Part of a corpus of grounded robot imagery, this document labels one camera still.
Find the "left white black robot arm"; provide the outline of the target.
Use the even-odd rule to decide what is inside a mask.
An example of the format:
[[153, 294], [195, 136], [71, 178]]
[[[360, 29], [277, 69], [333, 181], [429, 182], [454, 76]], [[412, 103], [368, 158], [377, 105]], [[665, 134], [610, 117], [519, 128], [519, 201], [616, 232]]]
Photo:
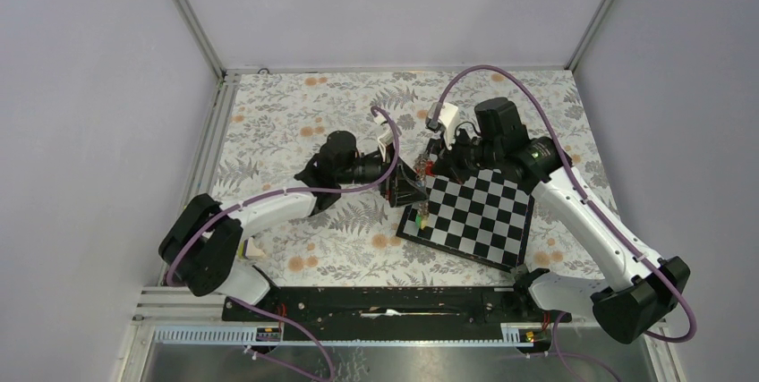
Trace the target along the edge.
[[261, 271], [238, 259], [243, 241], [272, 226], [316, 216], [350, 191], [376, 190], [391, 207], [426, 200], [424, 182], [396, 153], [392, 132], [363, 154], [355, 136], [332, 132], [292, 183], [241, 202], [223, 204], [207, 193], [192, 198], [159, 246], [166, 281], [202, 297], [219, 293], [243, 301], [257, 320], [277, 311], [273, 286]]

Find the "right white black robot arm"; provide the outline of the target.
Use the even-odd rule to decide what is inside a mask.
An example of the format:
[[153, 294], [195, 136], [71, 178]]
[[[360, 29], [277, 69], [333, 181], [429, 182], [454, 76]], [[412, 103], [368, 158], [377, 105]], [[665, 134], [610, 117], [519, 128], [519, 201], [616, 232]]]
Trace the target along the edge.
[[481, 171], [502, 174], [555, 216], [600, 269], [603, 279], [534, 270], [513, 307], [535, 321], [547, 310], [594, 319], [612, 339], [631, 344], [678, 306], [691, 275], [680, 257], [665, 259], [629, 230], [572, 167], [549, 136], [532, 138], [516, 105], [493, 98], [474, 109], [478, 132], [463, 129], [459, 109], [436, 102], [426, 127], [439, 133], [431, 173], [464, 182]]

